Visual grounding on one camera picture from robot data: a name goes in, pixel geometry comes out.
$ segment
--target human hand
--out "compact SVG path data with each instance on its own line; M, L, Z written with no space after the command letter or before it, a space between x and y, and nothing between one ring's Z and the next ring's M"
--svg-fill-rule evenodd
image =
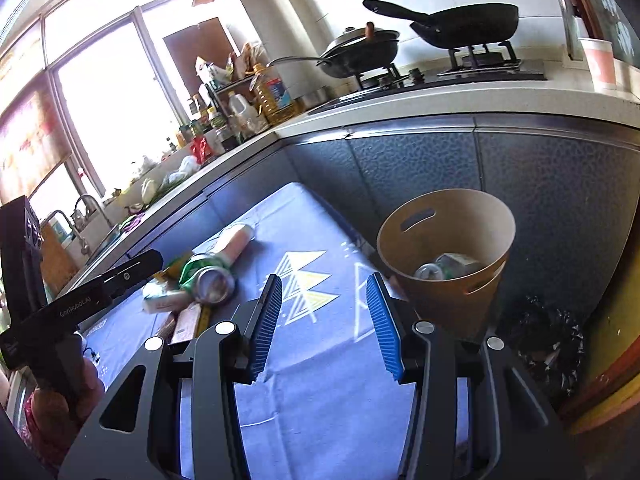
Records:
M83 358L84 389L76 405L76 415L84 423L104 396L104 384L98 378L98 370L87 358ZM35 450L48 462L57 465L78 436L80 426L69 414L65 397L57 392L36 388L30 399L33 424L27 423Z

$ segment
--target trash can handle hole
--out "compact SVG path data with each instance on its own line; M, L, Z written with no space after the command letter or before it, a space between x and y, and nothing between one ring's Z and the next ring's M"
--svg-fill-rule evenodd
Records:
M507 264L507 262L502 262L502 265L497 268L497 270L494 272L493 276L491 276L490 278L484 277L482 280L477 282L475 285L472 285L472 286L468 287L465 290L465 294L466 295L473 294L474 292L477 292L481 288L486 287L487 285L489 285L489 283L491 283L493 280L497 280L500 277L500 273L502 272L502 270L504 269L504 266L506 264Z
M423 220L427 220L429 218L433 218L434 216L436 216L436 210L435 209L433 209L431 207L427 208L427 209L423 209L421 211L418 211L417 213L412 214L411 216L409 216L409 218L404 220L400 224L400 228L402 229L402 232L405 233L409 229L411 229L413 226L415 226L416 224L419 224Z

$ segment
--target wok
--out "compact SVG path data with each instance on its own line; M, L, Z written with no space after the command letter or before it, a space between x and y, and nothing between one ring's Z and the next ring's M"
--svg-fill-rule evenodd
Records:
M434 14L415 12L379 0L364 0L367 9L390 18L411 20L411 28L438 48L500 43L518 28L518 7L511 4L474 4L441 10Z
M396 30L380 30L371 27L366 37L364 28L350 29L337 38L321 57L287 56L271 61L268 66L293 61L317 61L325 74L336 79L345 79L360 75L369 70L389 66L398 54L398 37Z

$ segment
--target pan handle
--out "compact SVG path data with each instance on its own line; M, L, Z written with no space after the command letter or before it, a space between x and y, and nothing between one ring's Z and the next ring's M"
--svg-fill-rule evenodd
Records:
M274 59L267 65L267 68L270 66L280 65L283 63L291 63L293 61L322 61L324 63L331 64L331 61L329 61L328 59L325 59L324 57L285 56L285 57L279 57L278 59Z
M390 2L381 0L364 0L362 3L371 12L375 12L380 16L388 16L390 18L398 18L399 20L411 20L412 22L424 23L431 25L431 16L423 12L415 12L414 10L401 7Z

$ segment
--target trash can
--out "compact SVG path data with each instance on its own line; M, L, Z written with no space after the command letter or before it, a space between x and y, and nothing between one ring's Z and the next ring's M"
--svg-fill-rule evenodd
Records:
M391 213L378 233L378 253L420 316L458 338L473 340L486 329L515 232L511 210L495 196L444 189ZM420 266L443 253L467 254L484 267L453 280L414 278Z

